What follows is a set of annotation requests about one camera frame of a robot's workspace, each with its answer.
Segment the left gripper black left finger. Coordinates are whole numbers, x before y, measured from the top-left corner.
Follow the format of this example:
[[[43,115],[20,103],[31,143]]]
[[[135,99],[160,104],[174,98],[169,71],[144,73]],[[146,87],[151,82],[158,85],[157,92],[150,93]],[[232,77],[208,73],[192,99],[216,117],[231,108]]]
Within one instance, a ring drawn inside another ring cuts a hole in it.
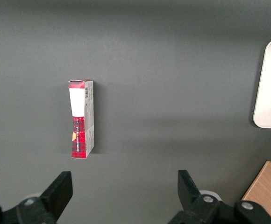
[[[29,197],[16,206],[20,224],[55,224],[73,195],[70,171],[63,171],[39,196]]]

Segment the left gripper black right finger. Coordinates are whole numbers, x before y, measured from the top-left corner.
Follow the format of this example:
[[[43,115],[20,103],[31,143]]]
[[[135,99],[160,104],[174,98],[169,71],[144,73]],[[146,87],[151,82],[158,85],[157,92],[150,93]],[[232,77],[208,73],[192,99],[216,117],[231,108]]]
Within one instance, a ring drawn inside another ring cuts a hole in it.
[[[178,197],[183,210],[170,224],[210,224],[217,216],[219,201],[214,196],[201,194],[187,170],[178,171]]]

